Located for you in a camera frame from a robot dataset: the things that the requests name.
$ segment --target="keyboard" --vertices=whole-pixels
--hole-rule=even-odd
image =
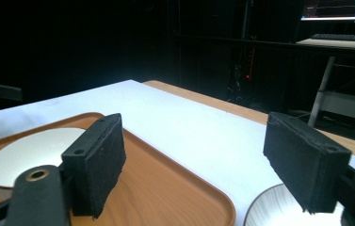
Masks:
[[[355,35],[338,34],[315,34],[310,37],[311,40],[349,40],[355,41]]]

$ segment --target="tray rim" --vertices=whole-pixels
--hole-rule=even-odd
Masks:
[[[59,127],[76,127],[76,128],[82,128],[82,129],[87,129],[84,126],[72,126],[70,124],[73,124],[75,121],[80,121],[80,120],[84,120],[85,118],[94,118],[95,121],[100,119],[101,117],[103,117],[104,114],[99,113],[99,112],[87,112],[87,113],[82,113],[82,114],[78,114],[75,116],[71,116],[69,118],[66,119],[62,119],[59,121],[54,121],[48,124],[44,124],[42,126],[38,126],[36,128],[32,128],[32,129],[28,129],[26,131],[22,131],[21,133],[17,133],[14,135],[10,135],[7,137],[2,137],[0,138],[0,146],[2,145],[8,145],[9,143],[11,143],[12,141],[21,138],[21,137],[26,137],[29,136],[31,134],[34,133],[38,133],[40,131],[44,131],[47,129],[55,129],[55,128],[59,128]],[[164,162],[164,164],[166,165],[170,165],[172,164],[172,170],[178,170],[178,173],[184,174],[184,177],[189,177],[189,181],[191,183],[195,183],[195,186],[207,186],[210,189],[207,189],[208,191],[210,190],[212,192],[212,194],[216,194],[218,195],[219,199],[223,199],[223,203],[224,205],[228,205],[228,207],[230,208],[230,210],[228,210],[228,212],[231,214],[231,216],[229,217],[230,221],[228,222],[227,225],[234,225],[235,222],[235,218],[236,218],[236,212],[235,212],[235,207],[234,204],[232,202],[232,200],[220,189],[218,189],[217,187],[211,185],[209,182],[205,181],[204,179],[202,179],[202,177],[198,176],[197,174],[195,174],[194,172],[192,172],[191,170],[187,169],[186,167],[182,166],[181,164],[179,164],[178,162],[176,162],[175,160],[173,160],[172,158],[168,157],[167,155],[165,155],[164,153],[158,151],[154,146],[150,145],[149,143],[145,142],[143,139],[141,139],[140,137],[137,137],[136,135],[134,135],[132,132],[128,131],[127,129],[125,129],[123,127],[123,136],[124,137],[129,137],[130,140],[135,140],[136,142],[139,142],[139,146],[143,145],[146,146],[146,148],[142,148],[143,151],[145,151],[146,153],[150,154],[150,155],[157,155],[158,157],[162,158],[163,161],[167,161],[167,163]]]

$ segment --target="silver plate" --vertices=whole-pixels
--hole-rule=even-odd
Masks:
[[[251,204],[244,226],[274,225],[341,225],[344,207],[337,203],[332,214],[309,214],[302,208],[284,184],[273,186],[260,194]]]

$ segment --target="black foam pad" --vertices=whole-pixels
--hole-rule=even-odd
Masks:
[[[121,114],[97,120],[62,154],[64,174],[73,178],[75,215],[101,215],[125,160]]]
[[[334,186],[347,169],[350,150],[299,119],[271,112],[264,155],[304,211],[333,212]]]

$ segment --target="desk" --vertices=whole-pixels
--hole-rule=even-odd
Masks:
[[[355,48],[355,41],[343,40],[308,39],[299,41],[298,44]],[[318,112],[321,109],[355,118],[355,96],[326,91],[326,86],[330,79],[335,59],[335,56],[330,56],[326,70],[324,71],[323,79],[321,81],[321,85],[318,89],[317,95],[315,96],[315,103],[313,105],[312,113],[308,122],[310,126],[315,126],[315,121],[317,119]]]
[[[125,129],[229,196],[234,225],[242,225],[261,192],[281,183],[263,156],[266,114],[157,81],[129,80],[0,110],[0,137],[86,112],[120,112]],[[328,136],[355,153],[354,140]]]

